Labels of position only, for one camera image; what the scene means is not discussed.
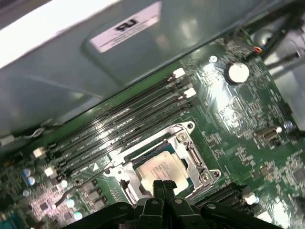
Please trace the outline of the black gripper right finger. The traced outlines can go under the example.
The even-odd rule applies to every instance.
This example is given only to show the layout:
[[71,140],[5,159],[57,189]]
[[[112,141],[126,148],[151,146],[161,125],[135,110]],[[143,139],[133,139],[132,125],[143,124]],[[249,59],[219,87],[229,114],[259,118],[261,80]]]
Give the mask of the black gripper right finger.
[[169,195],[167,205],[175,223],[175,229],[278,229],[272,223],[244,214],[216,202],[204,204],[201,208],[191,205],[184,198],[177,198],[173,192],[177,185],[174,181],[164,181]]

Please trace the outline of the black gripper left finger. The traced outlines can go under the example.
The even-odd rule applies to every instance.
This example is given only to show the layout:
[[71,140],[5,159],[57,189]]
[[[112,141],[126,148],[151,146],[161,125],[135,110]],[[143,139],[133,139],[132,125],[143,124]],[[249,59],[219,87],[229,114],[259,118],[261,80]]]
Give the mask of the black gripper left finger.
[[153,198],[143,198],[136,207],[118,202],[90,214],[68,226],[66,229],[152,229],[162,228],[164,200],[163,182],[153,182]]

